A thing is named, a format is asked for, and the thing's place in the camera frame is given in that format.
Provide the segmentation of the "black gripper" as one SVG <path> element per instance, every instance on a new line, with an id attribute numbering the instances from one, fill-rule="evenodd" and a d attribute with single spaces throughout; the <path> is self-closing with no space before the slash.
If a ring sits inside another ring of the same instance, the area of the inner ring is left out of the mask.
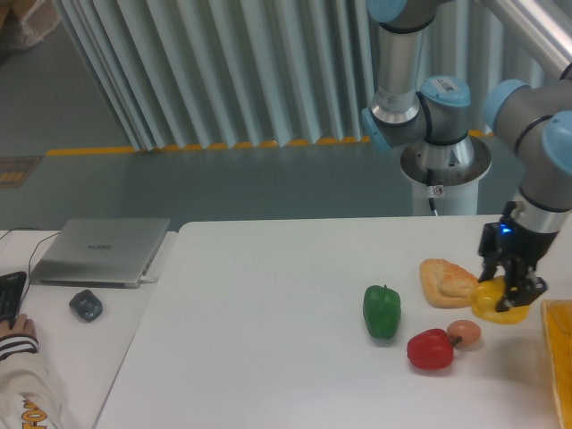
<path id="1" fill-rule="evenodd" d="M 547 291 L 546 281 L 535 270 L 558 234 L 530 231 L 518 223 L 484 225 L 478 248 L 483 271 L 478 281 L 492 280 L 503 266 L 504 290 L 495 307 L 497 312 L 529 306 Z"/>

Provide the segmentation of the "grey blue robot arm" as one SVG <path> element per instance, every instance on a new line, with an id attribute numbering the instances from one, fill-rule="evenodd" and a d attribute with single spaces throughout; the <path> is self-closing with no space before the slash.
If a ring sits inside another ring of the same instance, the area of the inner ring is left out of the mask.
<path id="1" fill-rule="evenodd" d="M 467 84 L 451 76 L 416 83 L 425 29 L 435 1 L 370 1 L 384 30 L 378 89 L 363 110 L 366 134 L 380 149 L 403 147 L 402 171 L 434 190 L 477 180 L 489 167 L 486 148 L 468 135 Z M 533 303 L 547 288 L 537 275 L 571 212 L 571 20 L 552 1 L 490 1 L 488 9 L 553 78 L 532 88 L 505 80 L 484 100 L 485 123 L 524 164 L 526 173 L 499 221 L 484 226 L 482 279 L 505 273 L 496 311 Z"/>

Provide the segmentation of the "white striped sleeve forearm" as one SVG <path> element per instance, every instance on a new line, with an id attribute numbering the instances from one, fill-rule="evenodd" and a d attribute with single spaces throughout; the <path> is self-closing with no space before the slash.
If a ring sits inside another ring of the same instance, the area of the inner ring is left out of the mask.
<path id="1" fill-rule="evenodd" d="M 1 339 L 1 426 L 61 428 L 62 393 L 38 340 L 28 334 Z"/>

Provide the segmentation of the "person's hand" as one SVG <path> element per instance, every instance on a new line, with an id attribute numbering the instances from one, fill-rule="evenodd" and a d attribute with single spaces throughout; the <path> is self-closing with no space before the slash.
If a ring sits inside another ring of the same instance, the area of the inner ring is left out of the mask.
<path id="1" fill-rule="evenodd" d="M 1 340 L 14 336 L 28 336 L 37 339 L 36 325 L 32 318 L 25 314 L 20 314 L 11 322 L 4 320 L 0 323 Z"/>

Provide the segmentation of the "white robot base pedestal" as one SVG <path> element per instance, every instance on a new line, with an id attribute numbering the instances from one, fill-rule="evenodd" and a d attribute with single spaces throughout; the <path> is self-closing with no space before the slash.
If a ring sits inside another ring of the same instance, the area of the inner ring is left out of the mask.
<path id="1" fill-rule="evenodd" d="M 424 140 L 407 145 L 400 156 L 400 167 L 411 185 L 413 214 L 474 215 L 479 181 L 491 164 L 490 149 L 470 135 L 448 146 Z"/>

